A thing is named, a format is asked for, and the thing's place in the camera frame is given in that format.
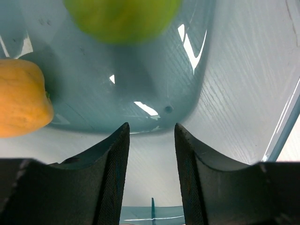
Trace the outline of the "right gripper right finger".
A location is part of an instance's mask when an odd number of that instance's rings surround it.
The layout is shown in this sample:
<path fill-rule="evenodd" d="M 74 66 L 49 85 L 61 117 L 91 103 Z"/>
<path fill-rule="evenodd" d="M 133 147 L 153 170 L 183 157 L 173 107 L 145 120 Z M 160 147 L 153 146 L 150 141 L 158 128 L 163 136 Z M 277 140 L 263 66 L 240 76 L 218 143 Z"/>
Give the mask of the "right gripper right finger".
<path fill-rule="evenodd" d="M 180 190 L 187 225 L 297 225 L 300 164 L 247 165 L 174 128 Z"/>

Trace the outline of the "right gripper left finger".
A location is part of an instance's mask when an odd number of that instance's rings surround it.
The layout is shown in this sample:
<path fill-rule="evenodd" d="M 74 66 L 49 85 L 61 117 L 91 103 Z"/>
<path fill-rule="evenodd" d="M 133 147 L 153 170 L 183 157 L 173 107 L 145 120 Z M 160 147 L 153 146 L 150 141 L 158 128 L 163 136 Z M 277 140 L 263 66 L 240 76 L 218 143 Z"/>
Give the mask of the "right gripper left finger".
<path fill-rule="evenodd" d="M 117 225 L 128 164 L 130 127 L 62 163 L 0 161 L 3 225 Z"/>

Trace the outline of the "yellow toy squash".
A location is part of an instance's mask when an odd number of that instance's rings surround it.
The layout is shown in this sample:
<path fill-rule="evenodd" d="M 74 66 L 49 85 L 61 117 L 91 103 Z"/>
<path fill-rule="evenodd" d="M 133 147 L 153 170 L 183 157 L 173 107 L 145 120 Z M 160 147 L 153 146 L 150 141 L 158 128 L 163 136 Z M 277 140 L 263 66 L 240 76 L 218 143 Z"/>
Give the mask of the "yellow toy squash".
<path fill-rule="evenodd" d="M 54 118 L 42 70 L 21 59 L 0 61 L 0 136 L 17 137 L 37 131 Z"/>

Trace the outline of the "light green toy fruit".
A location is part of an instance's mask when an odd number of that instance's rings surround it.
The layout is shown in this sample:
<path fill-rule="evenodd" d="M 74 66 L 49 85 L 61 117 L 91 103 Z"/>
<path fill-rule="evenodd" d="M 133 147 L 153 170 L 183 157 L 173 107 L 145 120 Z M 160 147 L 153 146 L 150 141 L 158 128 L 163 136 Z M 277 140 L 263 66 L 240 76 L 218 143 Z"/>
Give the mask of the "light green toy fruit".
<path fill-rule="evenodd" d="M 160 35 L 177 15 L 180 0 L 65 0 L 78 28 L 110 44 L 142 42 Z"/>

